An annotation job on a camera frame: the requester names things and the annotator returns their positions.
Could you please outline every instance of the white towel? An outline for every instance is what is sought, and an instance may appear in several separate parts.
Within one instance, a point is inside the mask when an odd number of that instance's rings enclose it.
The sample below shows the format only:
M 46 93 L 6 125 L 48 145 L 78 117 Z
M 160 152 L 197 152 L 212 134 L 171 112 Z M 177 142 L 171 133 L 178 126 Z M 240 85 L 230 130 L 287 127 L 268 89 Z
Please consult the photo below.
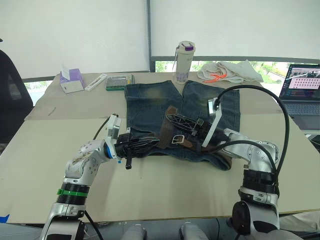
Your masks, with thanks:
M 320 211 L 280 217 L 280 228 L 289 231 L 320 233 Z
M 237 64 L 226 61 L 206 63 L 197 72 L 198 78 L 204 80 L 214 79 L 215 76 L 211 76 L 211 74 L 220 76 L 226 74 L 226 77 L 220 78 L 218 81 L 227 80 L 232 83 L 242 83 L 243 81 L 257 81 L 262 83 L 264 81 L 262 76 L 254 70 L 248 60 L 241 61 Z

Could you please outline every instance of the beige tabletop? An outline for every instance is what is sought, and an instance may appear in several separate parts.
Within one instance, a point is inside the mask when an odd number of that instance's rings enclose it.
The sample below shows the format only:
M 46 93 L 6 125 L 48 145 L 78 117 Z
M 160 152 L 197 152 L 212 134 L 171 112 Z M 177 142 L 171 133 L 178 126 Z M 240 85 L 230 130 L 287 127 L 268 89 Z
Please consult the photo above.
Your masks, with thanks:
M 135 82 L 138 84 L 172 80 L 180 93 L 182 93 L 184 87 L 173 81 L 171 72 L 140 72 L 132 74 L 134 75 Z M 100 73 L 83 74 L 85 85 L 91 83 L 99 75 Z M 191 72 L 188 79 L 203 83 L 203 80 L 197 77 L 196 72 Z M 237 83 L 228 81 L 204 84 L 221 88 L 238 85 Z M 242 83 L 242 85 L 246 84 L 261 86 L 258 82 Z M 123 107 L 119 109 L 110 107 L 115 101 L 116 104 Z M 66 94 L 60 86 L 59 77 L 56 76 L 25 120 L 99 119 L 109 116 L 114 111 L 117 111 L 119 116 L 125 118 L 127 114 L 126 105 L 124 91 L 106 91 L 103 83 L 90 92 L 78 91 Z M 240 112 L 242 114 L 271 114 L 280 113 L 281 110 L 269 95 L 253 89 L 240 89 Z
M 9 223 L 43 223 L 67 161 L 92 139 L 103 119 L 25 121 L 0 156 L 0 216 Z M 268 140 L 281 149 L 281 114 L 242 114 L 240 131 Z M 98 136 L 106 133 L 102 130 Z M 115 161 L 100 166 L 90 188 L 87 210 L 95 221 L 173 219 L 230 216 L 239 201 L 243 160 L 231 170 L 208 162 L 189 162 L 171 156 L 134 158 L 132 169 Z M 290 120 L 290 141 L 279 176 L 279 211 L 319 209 L 320 156 Z

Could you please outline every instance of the purple tissue box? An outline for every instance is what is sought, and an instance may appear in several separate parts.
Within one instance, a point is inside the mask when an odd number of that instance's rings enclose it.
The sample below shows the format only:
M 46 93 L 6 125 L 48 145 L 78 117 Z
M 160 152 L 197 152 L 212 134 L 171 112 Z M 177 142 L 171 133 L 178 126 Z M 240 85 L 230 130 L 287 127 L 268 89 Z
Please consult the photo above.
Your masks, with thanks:
M 60 72 L 60 85 L 63 91 L 68 93 L 84 90 L 84 80 L 78 68 L 69 70 L 70 80 L 64 78 Z

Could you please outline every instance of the jeans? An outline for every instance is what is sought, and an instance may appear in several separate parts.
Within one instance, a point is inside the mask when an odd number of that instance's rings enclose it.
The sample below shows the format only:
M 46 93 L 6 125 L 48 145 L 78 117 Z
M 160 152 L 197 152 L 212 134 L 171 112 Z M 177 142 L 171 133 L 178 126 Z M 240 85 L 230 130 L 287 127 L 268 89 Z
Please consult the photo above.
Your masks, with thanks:
M 169 81 L 151 84 L 129 84 L 124 89 L 127 103 L 127 127 L 131 128 L 134 138 L 146 134 L 159 136 L 167 109 L 177 108 L 177 113 L 193 120 L 201 118 L 212 122 L 208 113 L 208 100 L 218 96 L 223 88 L 207 86 L 195 81 L 187 81 L 182 96 Z M 239 91 L 229 91 L 221 99 L 222 117 L 218 124 L 221 129 L 229 128 L 239 131 L 240 128 Z M 172 136 L 187 133 L 174 128 Z M 221 170 L 229 170 L 231 161 L 215 153 L 195 152 L 181 145 L 171 144 L 166 149 L 154 147 L 143 156 L 170 155 L 192 162 L 208 161 Z

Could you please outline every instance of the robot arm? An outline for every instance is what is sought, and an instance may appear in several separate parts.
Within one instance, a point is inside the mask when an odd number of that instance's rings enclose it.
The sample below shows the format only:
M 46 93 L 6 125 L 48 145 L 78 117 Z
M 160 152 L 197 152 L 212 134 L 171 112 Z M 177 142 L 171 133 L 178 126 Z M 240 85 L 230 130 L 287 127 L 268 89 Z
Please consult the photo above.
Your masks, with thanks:
M 216 98 L 208 101 L 209 112 L 214 117 L 210 131 L 205 138 L 209 140 L 212 139 L 222 116 L 221 104 L 217 108 L 213 107 L 215 101 Z M 279 161 L 277 146 L 269 141 L 249 139 L 230 129 L 225 129 L 223 132 L 231 143 L 250 141 L 259 144 L 257 146 L 239 143 L 221 149 L 221 153 L 247 162 L 244 165 L 243 183 L 238 190 L 241 201 L 236 202 L 232 210 L 231 224 L 235 231 L 239 235 L 244 235 L 248 240 L 301 239 L 291 232 L 280 230 L 279 189 L 275 168 L 275 164 Z M 204 141 L 202 146 L 206 147 L 207 143 Z M 218 146 L 226 145 L 225 143 L 226 141 L 221 141 Z
M 155 137 L 131 139 L 130 129 L 118 136 L 121 118 L 113 114 L 106 123 L 104 140 L 91 140 L 80 147 L 74 158 L 66 164 L 57 200 L 52 204 L 40 240 L 82 240 L 84 223 L 79 220 L 86 211 L 86 200 L 100 164 L 111 159 L 119 163 L 127 158 L 126 168 L 131 168 L 131 159 L 140 151 L 152 148 L 159 141 Z

